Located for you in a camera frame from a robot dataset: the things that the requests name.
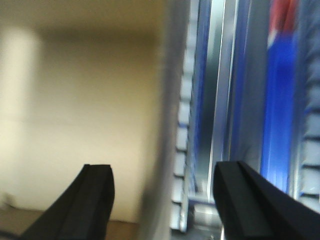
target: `white wall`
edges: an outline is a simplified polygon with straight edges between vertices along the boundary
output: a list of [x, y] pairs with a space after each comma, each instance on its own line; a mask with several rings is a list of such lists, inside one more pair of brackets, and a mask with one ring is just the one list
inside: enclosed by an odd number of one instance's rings
[[[24, 87], [8, 74], [0, 78], [1, 91], [8, 91], [0, 96], [6, 104], [0, 112], [0, 193], [12, 196], [16, 207], [44, 210], [83, 164], [111, 164], [111, 218], [136, 222], [156, 149], [157, 45], [130, 38], [37, 41], [34, 55], [15, 66], [29, 72], [36, 66], [31, 77], [18, 77]], [[9, 83], [13, 87], [5, 88]]]

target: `beige wall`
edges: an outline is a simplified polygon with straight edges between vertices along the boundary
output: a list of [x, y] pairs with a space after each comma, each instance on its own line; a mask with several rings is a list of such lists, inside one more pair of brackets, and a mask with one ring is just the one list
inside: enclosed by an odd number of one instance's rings
[[0, 193], [16, 207], [44, 210], [83, 164], [111, 164], [111, 218], [136, 222], [157, 138], [157, 45], [88, 39], [31, 37], [29, 57], [1, 65], [27, 74], [0, 78], [7, 91], [0, 96]]

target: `brown floor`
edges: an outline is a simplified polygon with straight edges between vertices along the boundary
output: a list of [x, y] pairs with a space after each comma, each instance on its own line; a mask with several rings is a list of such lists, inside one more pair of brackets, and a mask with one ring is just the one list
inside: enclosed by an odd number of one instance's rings
[[[0, 210], [0, 230], [22, 234], [40, 215], [41, 211], [8, 208]], [[122, 221], [110, 221], [106, 240], [135, 240], [139, 225]]]

